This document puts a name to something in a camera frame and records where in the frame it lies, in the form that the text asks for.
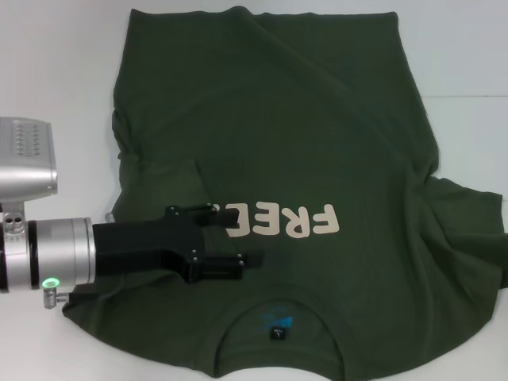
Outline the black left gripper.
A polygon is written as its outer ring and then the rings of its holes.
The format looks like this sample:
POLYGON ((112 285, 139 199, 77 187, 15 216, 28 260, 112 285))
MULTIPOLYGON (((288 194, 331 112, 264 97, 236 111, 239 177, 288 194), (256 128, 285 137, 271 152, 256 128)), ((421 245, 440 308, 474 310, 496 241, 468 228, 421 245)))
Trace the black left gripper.
POLYGON ((169 206, 162 217, 151 221, 94 224, 95 276, 169 270, 187 283, 242 279, 244 270, 263 266, 264 253, 206 257, 202 232, 212 225, 235 229, 239 214, 237 209, 218 210, 210 204, 169 206))

